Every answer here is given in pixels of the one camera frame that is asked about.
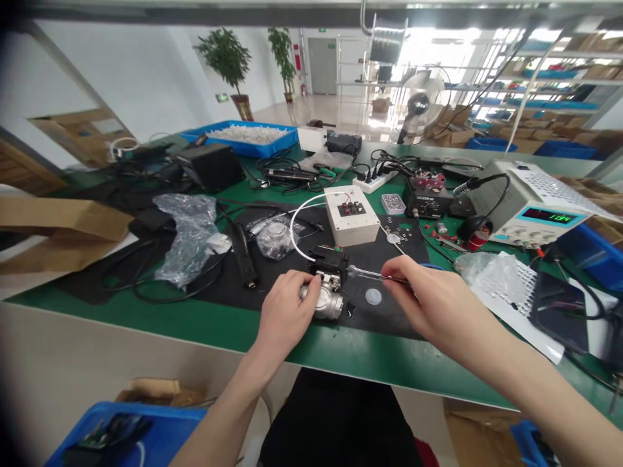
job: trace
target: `green workbench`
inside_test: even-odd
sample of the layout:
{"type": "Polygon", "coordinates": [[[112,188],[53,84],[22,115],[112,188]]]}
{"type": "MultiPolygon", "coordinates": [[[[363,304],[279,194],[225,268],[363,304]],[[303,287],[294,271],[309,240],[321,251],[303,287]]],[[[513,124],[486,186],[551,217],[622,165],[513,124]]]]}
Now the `green workbench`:
{"type": "MultiPolygon", "coordinates": [[[[468,156],[482,164],[500,155],[493,152],[460,149],[364,143],[358,162],[369,162],[369,154],[373,149],[385,149],[395,156],[406,154],[468,156]]],[[[290,156],[301,158],[303,153],[297,146],[292,150],[290,156]]],[[[522,154],[514,154],[513,159],[535,162],[548,172],[569,176],[583,176],[596,165],[592,161],[570,161],[522,154]]],[[[243,160],[243,163],[252,171],[254,171],[255,162],[255,160],[243,160]]],[[[351,179],[351,175],[347,175],[339,184],[348,185],[351,179]]],[[[79,180],[79,184],[88,185],[95,183],[98,178],[89,174],[83,175],[82,178],[75,178],[75,180],[79,180]]],[[[375,193],[368,195],[374,210],[383,213],[380,196],[384,193],[402,193],[403,183],[401,177],[396,177],[375,193]]],[[[251,191],[243,182],[223,191],[219,197],[245,202],[262,200],[300,204],[309,199],[311,194],[306,191],[299,191],[284,196],[278,189],[273,188],[251,191]]],[[[458,222],[454,219],[446,221],[450,232],[456,228],[458,222]]],[[[526,256],[518,250],[502,247],[501,244],[489,243],[487,249],[506,250],[517,254],[519,259],[526,260],[526,256]]],[[[448,269],[448,262],[443,257],[430,247],[428,250],[432,263],[448,269]]],[[[586,275],[582,275],[582,277],[593,283],[586,275]]],[[[149,305],[138,300],[130,291],[117,293],[105,305],[90,306],[63,293],[52,285],[43,285],[15,296],[10,301],[234,352],[246,352],[249,349],[255,339],[260,322],[260,314],[257,311],[207,304],[192,299],[168,305],[149,305]]],[[[486,405],[512,407],[491,387],[424,341],[414,341],[358,329],[340,328],[329,324],[312,324],[287,360],[302,366],[442,396],[486,405]]],[[[599,371],[596,359],[587,357],[585,364],[595,371],[599,371]]],[[[558,365],[558,369],[567,381],[599,411],[607,414],[612,399],[610,390],[595,382],[566,359],[558,365]]],[[[615,414],[613,421],[617,426],[623,427],[623,411],[615,414]]]]}

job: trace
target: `plastic bag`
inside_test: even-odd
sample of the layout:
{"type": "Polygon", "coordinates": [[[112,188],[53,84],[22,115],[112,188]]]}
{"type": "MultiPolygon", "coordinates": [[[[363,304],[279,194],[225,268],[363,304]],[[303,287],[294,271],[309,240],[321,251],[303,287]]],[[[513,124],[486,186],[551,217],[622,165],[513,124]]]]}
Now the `plastic bag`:
{"type": "MultiPolygon", "coordinates": [[[[258,248],[265,257],[280,261],[294,250],[290,238],[290,218],[286,216],[271,217],[263,222],[264,226],[256,237],[258,248]]],[[[296,244],[299,243],[299,233],[303,229],[304,227],[296,223],[292,227],[296,244]]]]}
{"type": "Polygon", "coordinates": [[[522,300],[524,286],[513,255],[468,253],[455,260],[454,269],[470,287],[487,293],[505,293],[514,302],[522,300]]]}
{"type": "Polygon", "coordinates": [[[175,220],[177,235],[164,264],[154,279],[166,280],[179,289],[192,282],[215,253],[224,253],[231,240],[214,224],[216,199],[204,195],[159,195],[154,203],[175,220]]]}
{"type": "Polygon", "coordinates": [[[299,165],[303,170],[318,172],[318,170],[313,168],[315,163],[325,164],[329,167],[337,167],[338,169],[348,169],[352,164],[352,156],[343,154],[342,152],[329,152],[326,147],[322,147],[322,149],[313,156],[300,161],[299,165]]]}

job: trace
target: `electric fan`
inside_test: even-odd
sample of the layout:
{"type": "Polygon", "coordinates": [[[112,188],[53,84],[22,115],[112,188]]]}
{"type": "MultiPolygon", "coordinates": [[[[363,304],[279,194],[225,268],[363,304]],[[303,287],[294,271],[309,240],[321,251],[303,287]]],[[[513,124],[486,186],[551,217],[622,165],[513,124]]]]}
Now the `electric fan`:
{"type": "Polygon", "coordinates": [[[445,109],[441,97],[445,90],[441,69],[433,68],[416,72],[404,83],[408,92],[407,115],[400,134],[398,144],[404,143],[406,136],[423,135],[433,127],[445,109]]]}

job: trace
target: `forearm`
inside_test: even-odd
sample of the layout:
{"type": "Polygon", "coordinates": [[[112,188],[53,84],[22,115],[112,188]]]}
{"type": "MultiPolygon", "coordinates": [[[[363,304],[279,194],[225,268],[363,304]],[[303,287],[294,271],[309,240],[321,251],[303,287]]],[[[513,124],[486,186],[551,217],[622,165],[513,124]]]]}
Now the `forearm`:
{"type": "Polygon", "coordinates": [[[623,434],[547,358],[509,336],[480,375],[541,430],[563,466],[623,465],[623,434]]]}
{"type": "Polygon", "coordinates": [[[177,453],[171,467],[233,466],[244,442],[260,393],[277,371],[255,346],[210,412],[177,453]]]}

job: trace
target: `red digital display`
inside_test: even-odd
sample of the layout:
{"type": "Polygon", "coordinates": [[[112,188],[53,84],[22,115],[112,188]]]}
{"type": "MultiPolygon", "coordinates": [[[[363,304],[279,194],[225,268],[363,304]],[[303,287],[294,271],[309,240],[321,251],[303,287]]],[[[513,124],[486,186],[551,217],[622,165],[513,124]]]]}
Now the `red digital display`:
{"type": "Polygon", "coordinates": [[[531,219],[539,219],[540,221],[554,222],[556,224],[568,224],[578,217],[567,213],[538,210],[534,208],[526,210],[522,216],[529,217],[531,219]]]}

